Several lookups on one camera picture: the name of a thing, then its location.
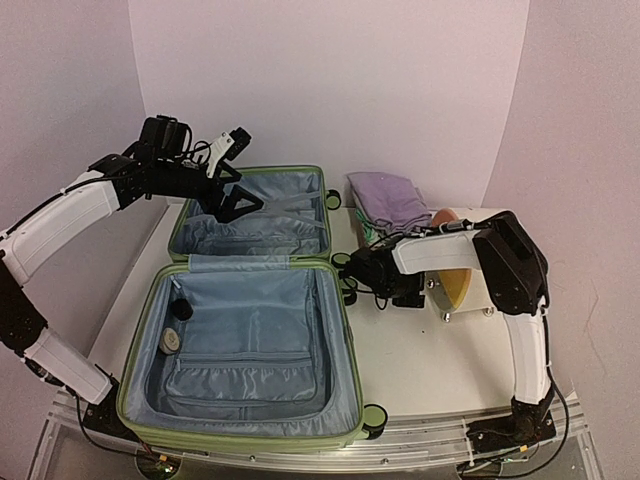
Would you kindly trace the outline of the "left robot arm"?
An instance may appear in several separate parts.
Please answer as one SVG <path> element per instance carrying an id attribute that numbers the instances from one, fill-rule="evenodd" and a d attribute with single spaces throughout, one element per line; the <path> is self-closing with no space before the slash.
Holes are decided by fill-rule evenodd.
<path id="1" fill-rule="evenodd" d="M 91 163 L 2 230 L 1 343 L 41 382 L 72 396 L 84 432 L 130 438 L 134 413 L 117 398 L 120 380 L 51 325 L 28 284 L 78 237 L 140 199 L 191 200 L 222 224 L 261 209 L 262 200 L 241 186 L 242 174 L 231 165 L 251 141 L 241 126 L 197 141 L 175 117 L 148 117 L 123 152 Z"/>

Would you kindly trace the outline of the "white cylindrical container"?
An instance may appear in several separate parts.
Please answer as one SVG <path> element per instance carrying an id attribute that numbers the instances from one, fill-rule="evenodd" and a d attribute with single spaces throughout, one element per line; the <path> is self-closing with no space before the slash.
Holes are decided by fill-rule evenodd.
<path id="1" fill-rule="evenodd" d="M 442 208 L 432 218 L 432 225 L 468 219 L 480 221 L 500 212 L 492 208 Z M 430 271 L 425 274 L 425 293 L 441 320 L 469 312 L 492 316 L 495 307 L 490 300 L 483 274 L 476 269 Z"/>

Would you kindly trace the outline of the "green tie-dye garment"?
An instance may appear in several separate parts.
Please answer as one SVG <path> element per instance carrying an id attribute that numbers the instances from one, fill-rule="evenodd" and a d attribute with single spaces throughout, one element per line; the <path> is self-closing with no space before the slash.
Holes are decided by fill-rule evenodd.
<path id="1" fill-rule="evenodd" d="M 393 234 L 391 224 L 386 219 L 372 219 L 360 209 L 356 209 L 355 214 L 362 230 L 363 241 L 367 246 L 380 242 Z"/>

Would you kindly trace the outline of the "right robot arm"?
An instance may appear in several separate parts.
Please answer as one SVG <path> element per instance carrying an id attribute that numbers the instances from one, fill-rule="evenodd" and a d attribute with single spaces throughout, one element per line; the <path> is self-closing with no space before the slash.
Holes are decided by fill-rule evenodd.
<path id="1" fill-rule="evenodd" d="M 490 310 L 506 322 L 514 368 L 510 412 L 471 423 L 474 452 L 520 450 L 552 439 L 560 392 L 551 371 L 546 258 L 510 210 L 443 208 L 411 233 L 392 233 L 336 264 L 348 289 L 399 308 L 432 302 L 444 319 Z"/>

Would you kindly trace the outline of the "small grey round jar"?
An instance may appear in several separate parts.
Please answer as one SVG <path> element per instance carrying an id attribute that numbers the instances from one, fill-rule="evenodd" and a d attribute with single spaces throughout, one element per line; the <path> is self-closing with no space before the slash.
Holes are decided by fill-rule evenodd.
<path id="1" fill-rule="evenodd" d="M 165 355 L 174 355 L 180 350 L 181 340 L 179 334 L 170 327 L 162 331 L 159 349 Z"/>

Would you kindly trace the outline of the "green hard-shell suitcase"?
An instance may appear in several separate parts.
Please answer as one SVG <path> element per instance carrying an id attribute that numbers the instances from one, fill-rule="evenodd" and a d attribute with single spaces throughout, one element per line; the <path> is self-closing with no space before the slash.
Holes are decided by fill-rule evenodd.
<path id="1" fill-rule="evenodd" d="M 328 218 L 333 193 L 316 166 L 246 168 L 263 208 L 227 224 L 182 208 L 127 356 L 120 388 L 136 421 L 150 413 L 260 421 L 270 405 L 319 412 L 361 392 Z M 187 299 L 179 321 L 170 304 Z M 180 350 L 159 349 L 173 328 Z"/>

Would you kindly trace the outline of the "small black round object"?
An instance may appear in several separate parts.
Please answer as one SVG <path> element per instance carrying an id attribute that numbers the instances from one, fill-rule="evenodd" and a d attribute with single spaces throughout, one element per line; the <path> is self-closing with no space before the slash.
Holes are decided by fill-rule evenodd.
<path id="1" fill-rule="evenodd" d="M 178 298 L 170 304 L 172 315 L 179 321 L 188 321 L 193 316 L 193 308 L 185 298 Z"/>

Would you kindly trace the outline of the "purple garment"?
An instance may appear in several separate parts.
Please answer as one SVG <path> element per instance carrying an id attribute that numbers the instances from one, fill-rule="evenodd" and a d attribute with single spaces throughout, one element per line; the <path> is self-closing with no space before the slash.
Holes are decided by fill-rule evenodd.
<path id="1" fill-rule="evenodd" d="M 429 227 L 432 215 L 412 181 L 384 172 L 347 175 L 357 208 L 375 228 L 386 233 Z"/>

